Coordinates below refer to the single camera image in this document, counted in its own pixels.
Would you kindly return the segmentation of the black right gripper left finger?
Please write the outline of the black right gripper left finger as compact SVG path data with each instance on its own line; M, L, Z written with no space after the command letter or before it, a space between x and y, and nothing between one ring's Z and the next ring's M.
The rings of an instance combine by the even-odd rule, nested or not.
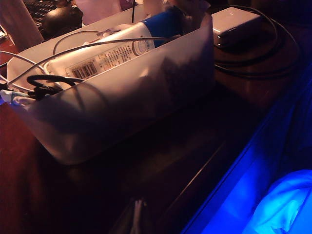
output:
M113 226L114 234L130 234L135 216L136 200L130 200Z

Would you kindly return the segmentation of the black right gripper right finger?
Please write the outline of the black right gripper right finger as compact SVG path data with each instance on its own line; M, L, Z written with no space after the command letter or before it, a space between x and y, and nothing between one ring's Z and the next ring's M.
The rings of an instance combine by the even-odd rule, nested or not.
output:
M155 234L156 228L151 216L150 207L146 200L141 199L141 211L139 215L139 233L140 234Z

